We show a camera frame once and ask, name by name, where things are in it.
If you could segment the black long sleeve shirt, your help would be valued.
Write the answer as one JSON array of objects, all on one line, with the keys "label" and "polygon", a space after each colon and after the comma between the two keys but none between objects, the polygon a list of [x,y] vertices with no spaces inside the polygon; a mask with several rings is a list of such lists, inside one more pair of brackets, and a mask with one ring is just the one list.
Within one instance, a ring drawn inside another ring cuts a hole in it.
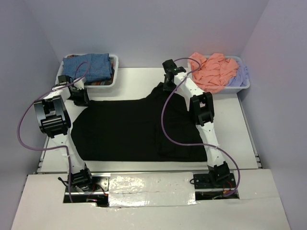
[{"label": "black long sleeve shirt", "polygon": [[145,98],[125,101],[90,101],[73,122],[71,137],[85,161],[178,161],[205,162],[201,137],[187,111],[184,97],[170,94],[162,84]]}]

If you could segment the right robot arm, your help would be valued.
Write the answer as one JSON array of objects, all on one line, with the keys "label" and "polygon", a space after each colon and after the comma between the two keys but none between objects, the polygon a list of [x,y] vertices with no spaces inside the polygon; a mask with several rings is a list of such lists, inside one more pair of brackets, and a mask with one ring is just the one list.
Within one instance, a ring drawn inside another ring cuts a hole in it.
[{"label": "right robot arm", "polygon": [[184,67],[178,67],[174,60],[169,59],[162,63],[164,74],[163,90],[170,92],[169,97],[161,113],[161,127],[164,135],[171,142],[181,146],[197,146],[197,144],[183,144],[171,139],[166,133],[164,127],[164,113],[168,102],[177,89],[181,88],[182,92],[189,98],[189,114],[192,122],[200,128],[200,134],[205,137],[209,143],[200,144],[207,146],[207,167],[209,170],[209,183],[213,187],[220,187],[230,176],[230,169],[218,147],[218,140],[214,130],[214,105],[213,95],[210,92],[204,92],[189,77],[189,73]]}]

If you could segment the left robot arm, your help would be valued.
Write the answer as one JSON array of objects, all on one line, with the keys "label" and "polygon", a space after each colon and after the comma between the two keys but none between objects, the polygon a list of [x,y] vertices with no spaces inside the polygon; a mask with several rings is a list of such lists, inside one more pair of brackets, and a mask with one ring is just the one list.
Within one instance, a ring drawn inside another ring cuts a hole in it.
[{"label": "left robot arm", "polygon": [[58,76],[58,84],[47,96],[34,102],[36,117],[42,133],[53,139],[56,146],[67,146],[61,154],[67,157],[70,188],[90,190],[94,179],[84,160],[81,159],[71,137],[72,122],[65,107],[65,101],[71,100],[75,106],[87,106],[89,97],[83,80],[73,80],[70,76]]}]

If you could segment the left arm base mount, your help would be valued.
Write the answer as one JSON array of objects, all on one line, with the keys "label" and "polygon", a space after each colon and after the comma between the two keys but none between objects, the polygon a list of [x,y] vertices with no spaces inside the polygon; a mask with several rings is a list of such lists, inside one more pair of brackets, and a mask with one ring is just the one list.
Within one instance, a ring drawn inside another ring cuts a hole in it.
[{"label": "left arm base mount", "polygon": [[65,192],[63,203],[93,203],[98,207],[107,207],[109,205],[109,185],[110,175],[94,174],[92,176],[92,184],[84,188],[73,186],[71,188],[71,196],[68,191],[68,182],[63,181]]}]

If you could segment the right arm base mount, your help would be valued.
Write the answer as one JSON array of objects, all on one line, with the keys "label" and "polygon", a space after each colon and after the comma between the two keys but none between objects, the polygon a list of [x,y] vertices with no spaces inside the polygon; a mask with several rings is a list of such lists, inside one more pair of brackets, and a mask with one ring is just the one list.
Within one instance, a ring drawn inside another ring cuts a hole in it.
[{"label": "right arm base mount", "polygon": [[238,192],[225,196],[225,194],[234,191],[236,179],[233,172],[219,182],[213,182],[208,172],[193,173],[189,183],[194,186],[196,201],[202,200],[221,200],[221,199],[239,199]]}]

